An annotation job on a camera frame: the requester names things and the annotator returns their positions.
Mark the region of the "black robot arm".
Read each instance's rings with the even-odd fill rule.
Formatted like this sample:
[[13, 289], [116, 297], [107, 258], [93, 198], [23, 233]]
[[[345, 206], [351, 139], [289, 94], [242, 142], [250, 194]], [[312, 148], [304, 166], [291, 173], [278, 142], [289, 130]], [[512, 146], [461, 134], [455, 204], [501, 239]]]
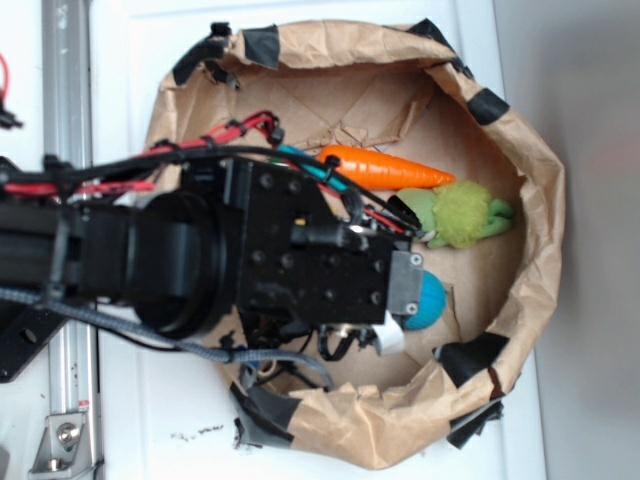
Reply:
[[420, 228], [306, 156], [230, 149], [140, 206], [27, 194], [1, 204], [1, 379], [69, 319], [220, 363], [325, 374], [353, 343], [401, 348], [415, 324]]

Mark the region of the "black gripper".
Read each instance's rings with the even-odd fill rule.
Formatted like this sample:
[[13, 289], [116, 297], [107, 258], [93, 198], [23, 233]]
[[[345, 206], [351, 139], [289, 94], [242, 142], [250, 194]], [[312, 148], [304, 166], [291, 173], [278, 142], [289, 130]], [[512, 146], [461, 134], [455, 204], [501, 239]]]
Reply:
[[405, 350], [392, 314], [417, 313], [423, 280], [407, 236], [341, 220], [311, 177], [254, 160], [229, 161], [223, 202], [242, 213], [240, 311], [374, 324], [379, 356]]

